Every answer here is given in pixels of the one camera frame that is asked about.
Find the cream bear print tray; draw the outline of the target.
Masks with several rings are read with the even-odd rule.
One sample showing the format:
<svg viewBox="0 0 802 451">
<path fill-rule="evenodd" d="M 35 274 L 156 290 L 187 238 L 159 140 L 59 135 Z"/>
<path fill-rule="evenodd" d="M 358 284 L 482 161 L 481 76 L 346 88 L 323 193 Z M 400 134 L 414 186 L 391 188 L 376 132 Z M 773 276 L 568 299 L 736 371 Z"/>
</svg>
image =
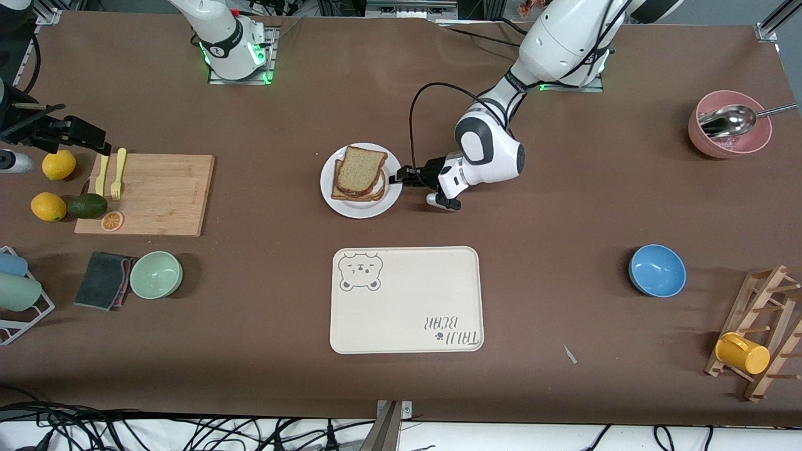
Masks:
<svg viewBox="0 0 802 451">
<path fill-rule="evenodd" d="M 473 352 L 483 344 L 475 249 L 344 248 L 333 255 L 330 346 L 338 354 Z"/>
</svg>

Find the yellow plastic fork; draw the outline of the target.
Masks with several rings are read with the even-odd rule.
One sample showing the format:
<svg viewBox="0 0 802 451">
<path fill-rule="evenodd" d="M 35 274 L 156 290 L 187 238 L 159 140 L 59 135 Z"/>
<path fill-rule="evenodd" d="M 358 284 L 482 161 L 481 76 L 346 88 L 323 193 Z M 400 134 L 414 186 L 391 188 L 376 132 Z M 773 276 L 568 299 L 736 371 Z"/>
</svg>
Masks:
<svg viewBox="0 0 802 451">
<path fill-rule="evenodd" d="M 123 176 L 127 160 L 128 149 L 120 147 L 117 151 L 117 165 L 115 166 L 117 172 L 115 172 L 115 180 L 110 186 L 112 200 L 115 200 L 116 202 L 118 202 L 118 200 L 120 200 L 122 197 Z"/>
</svg>

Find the pale green cup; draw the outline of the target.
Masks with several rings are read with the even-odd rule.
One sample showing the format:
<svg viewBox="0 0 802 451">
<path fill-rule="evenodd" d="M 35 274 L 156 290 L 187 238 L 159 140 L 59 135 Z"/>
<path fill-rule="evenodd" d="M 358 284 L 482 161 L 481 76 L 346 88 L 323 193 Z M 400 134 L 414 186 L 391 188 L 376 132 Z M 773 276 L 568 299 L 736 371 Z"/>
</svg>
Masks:
<svg viewBox="0 0 802 451">
<path fill-rule="evenodd" d="M 0 273 L 0 308 L 12 312 L 28 310 L 35 305 L 42 291 L 37 280 Z"/>
</svg>

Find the plain brown bread slice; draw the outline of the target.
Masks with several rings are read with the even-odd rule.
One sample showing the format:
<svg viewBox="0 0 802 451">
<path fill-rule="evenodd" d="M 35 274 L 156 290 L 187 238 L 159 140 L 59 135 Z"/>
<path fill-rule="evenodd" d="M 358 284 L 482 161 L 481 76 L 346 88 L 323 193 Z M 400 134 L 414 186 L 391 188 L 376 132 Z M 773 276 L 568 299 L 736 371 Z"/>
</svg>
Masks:
<svg viewBox="0 0 802 451">
<path fill-rule="evenodd" d="M 335 172 L 333 186 L 347 196 L 371 194 L 387 157 L 383 151 L 347 146 L 339 169 Z"/>
</svg>

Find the light green bowl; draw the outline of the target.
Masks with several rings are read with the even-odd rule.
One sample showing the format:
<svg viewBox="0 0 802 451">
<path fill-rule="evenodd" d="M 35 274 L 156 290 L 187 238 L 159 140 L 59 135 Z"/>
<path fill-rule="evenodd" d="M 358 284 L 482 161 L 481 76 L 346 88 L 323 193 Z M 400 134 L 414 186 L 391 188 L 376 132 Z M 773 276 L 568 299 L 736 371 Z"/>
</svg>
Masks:
<svg viewBox="0 0 802 451">
<path fill-rule="evenodd" d="M 143 255 L 130 274 L 132 291 L 141 299 L 162 299 L 174 293 L 183 280 L 178 258 L 165 251 Z"/>
</svg>

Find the white round plate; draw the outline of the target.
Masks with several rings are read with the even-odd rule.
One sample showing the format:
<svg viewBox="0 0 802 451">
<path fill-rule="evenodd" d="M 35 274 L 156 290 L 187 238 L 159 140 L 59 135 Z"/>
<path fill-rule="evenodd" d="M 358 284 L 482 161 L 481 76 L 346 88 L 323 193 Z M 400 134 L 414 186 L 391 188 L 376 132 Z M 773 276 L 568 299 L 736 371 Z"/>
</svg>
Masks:
<svg viewBox="0 0 802 451">
<path fill-rule="evenodd" d="M 383 165 L 383 172 L 387 179 L 400 169 L 400 163 L 395 155 L 381 145 L 360 142 L 355 143 L 353 146 L 385 152 L 387 154 L 387 159 Z M 389 211 L 398 201 L 401 191 L 403 190 L 403 185 L 401 184 L 384 183 L 383 196 L 377 200 L 371 200 L 370 202 L 339 200 L 332 197 L 333 186 L 335 185 L 335 163 L 337 160 L 343 160 L 346 150 L 347 147 L 344 146 L 339 148 L 338 151 L 333 152 L 323 166 L 323 169 L 321 169 L 319 189 L 321 196 L 323 196 L 329 208 L 333 209 L 333 211 L 341 216 L 357 219 L 372 218 Z"/>
</svg>

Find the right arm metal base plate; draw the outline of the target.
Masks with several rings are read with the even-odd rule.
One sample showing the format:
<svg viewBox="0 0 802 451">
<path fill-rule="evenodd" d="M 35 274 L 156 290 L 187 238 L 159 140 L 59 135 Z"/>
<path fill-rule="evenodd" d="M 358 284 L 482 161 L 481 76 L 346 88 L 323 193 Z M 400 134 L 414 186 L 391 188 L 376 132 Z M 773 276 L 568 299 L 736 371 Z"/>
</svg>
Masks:
<svg viewBox="0 0 802 451">
<path fill-rule="evenodd" d="M 263 86 L 273 82 L 280 28 L 257 23 L 223 64 L 209 67 L 212 85 Z"/>
</svg>

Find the pink bowl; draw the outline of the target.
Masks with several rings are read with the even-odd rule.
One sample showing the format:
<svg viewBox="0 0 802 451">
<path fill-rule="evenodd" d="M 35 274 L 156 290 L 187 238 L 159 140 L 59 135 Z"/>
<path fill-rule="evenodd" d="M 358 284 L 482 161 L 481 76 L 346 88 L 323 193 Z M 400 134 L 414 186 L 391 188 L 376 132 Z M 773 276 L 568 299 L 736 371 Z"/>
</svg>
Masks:
<svg viewBox="0 0 802 451">
<path fill-rule="evenodd" d="M 735 137 L 711 139 L 702 131 L 699 117 L 729 105 L 745 105 L 756 112 L 764 110 L 756 100 L 738 91 L 719 90 L 705 95 L 688 120 L 687 133 L 693 146 L 707 156 L 719 159 L 747 156 L 767 146 L 773 136 L 773 123 L 768 118 L 757 120 L 749 132 Z"/>
</svg>

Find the metal table edge bracket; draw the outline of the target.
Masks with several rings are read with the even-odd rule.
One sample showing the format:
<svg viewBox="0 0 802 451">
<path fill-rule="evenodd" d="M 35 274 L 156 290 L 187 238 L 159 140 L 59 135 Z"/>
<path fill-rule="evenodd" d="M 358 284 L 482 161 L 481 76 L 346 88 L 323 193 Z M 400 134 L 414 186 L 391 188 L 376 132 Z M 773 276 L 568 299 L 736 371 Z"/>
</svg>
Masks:
<svg viewBox="0 0 802 451">
<path fill-rule="evenodd" d="M 370 429 L 373 443 L 370 451 L 397 451 L 398 438 L 404 420 L 412 419 L 412 400 L 381 400 L 377 419 Z"/>
</svg>

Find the wooden mug rack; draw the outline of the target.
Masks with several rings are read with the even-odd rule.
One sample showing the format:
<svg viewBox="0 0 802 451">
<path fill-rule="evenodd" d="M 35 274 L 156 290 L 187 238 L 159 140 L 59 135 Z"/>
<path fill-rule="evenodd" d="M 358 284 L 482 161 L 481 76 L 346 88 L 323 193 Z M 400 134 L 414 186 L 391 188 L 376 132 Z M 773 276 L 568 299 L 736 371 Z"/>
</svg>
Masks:
<svg viewBox="0 0 802 451">
<path fill-rule="evenodd" d="M 802 380 L 802 372 L 784 370 L 791 360 L 798 360 L 802 368 L 802 265 L 748 272 L 718 339 L 727 332 L 759 343 L 771 354 L 769 366 L 750 375 L 717 360 L 713 347 L 705 373 L 716 377 L 731 372 L 741 377 L 747 382 L 744 399 L 758 403 L 766 399 L 773 382 Z"/>
</svg>

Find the wooden cutting board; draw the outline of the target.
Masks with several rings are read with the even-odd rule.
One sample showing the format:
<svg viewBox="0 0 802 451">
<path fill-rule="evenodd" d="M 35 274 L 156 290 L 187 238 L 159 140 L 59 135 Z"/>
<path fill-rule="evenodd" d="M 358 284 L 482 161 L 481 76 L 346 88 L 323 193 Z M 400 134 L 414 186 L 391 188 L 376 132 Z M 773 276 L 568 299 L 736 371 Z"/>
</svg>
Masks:
<svg viewBox="0 0 802 451">
<path fill-rule="evenodd" d="M 215 158 L 211 155 L 129 152 L 118 200 L 115 235 L 201 236 Z"/>
</svg>

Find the blue bowl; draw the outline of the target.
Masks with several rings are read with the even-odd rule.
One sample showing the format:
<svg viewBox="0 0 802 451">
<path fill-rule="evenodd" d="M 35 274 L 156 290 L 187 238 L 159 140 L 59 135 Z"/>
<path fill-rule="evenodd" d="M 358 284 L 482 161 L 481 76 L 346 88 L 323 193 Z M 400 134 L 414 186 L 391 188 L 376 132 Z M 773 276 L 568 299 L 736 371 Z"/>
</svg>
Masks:
<svg viewBox="0 0 802 451">
<path fill-rule="evenodd" d="M 630 282 L 642 293 L 667 299 L 685 288 L 687 271 L 673 249 L 660 244 L 642 246 L 628 264 Z"/>
</svg>

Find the metal spoon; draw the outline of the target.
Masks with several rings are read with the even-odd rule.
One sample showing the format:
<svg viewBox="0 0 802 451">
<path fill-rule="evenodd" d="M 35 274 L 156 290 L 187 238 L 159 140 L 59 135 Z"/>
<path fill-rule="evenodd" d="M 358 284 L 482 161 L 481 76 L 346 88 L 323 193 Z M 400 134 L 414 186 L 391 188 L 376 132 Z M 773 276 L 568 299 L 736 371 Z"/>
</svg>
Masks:
<svg viewBox="0 0 802 451">
<path fill-rule="evenodd" d="M 798 106 L 794 103 L 793 105 L 776 106 L 776 108 L 755 112 L 746 105 L 728 105 L 701 115 L 698 118 L 698 122 L 704 134 L 711 139 L 734 137 L 749 132 L 759 119 L 786 111 L 793 111 L 797 108 Z"/>
</svg>

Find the yellow mug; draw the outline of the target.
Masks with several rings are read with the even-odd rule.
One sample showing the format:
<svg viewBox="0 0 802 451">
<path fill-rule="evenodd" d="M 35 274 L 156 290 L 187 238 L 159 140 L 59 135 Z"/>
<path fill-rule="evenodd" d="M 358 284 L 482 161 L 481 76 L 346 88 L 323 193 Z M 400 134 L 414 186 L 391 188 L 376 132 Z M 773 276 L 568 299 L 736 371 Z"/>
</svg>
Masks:
<svg viewBox="0 0 802 451">
<path fill-rule="evenodd" d="M 748 340 L 736 332 L 727 332 L 718 339 L 714 346 L 714 356 L 725 365 L 733 366 L 750 375 L 763 372 L 771 360 L 771 354 L 765 346 Z"/>
</svg>

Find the brown toast slice with egg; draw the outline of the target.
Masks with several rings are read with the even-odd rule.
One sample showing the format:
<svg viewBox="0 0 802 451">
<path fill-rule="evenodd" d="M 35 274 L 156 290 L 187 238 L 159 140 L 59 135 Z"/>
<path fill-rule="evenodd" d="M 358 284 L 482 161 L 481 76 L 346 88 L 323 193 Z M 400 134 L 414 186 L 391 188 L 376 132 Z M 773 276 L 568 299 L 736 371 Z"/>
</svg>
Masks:
<svg viewBox="0 0 802 451">
<path fill-rule="evenodd" d="M 337 177 L 339 175 L 339 170 L 343 165 L 342 160 L 335 160 L 335 171 L 333 171 L 333 175 L 335 177 L 332 181 L 332 191 L 330 197 L 333 200 L 343 200 L 344 202 L 378 202 L 385 193 L 385 188 L 387 184 L 386 174 L 383 169 L 378 172 L 378 179 L 375 185 L 373 185 L 372 191 L 369 194 L 357 195 L 357 194 L 349 194 L 348 192 L 341 191 L 341 189 L 337 186 Z"/>
</svg>

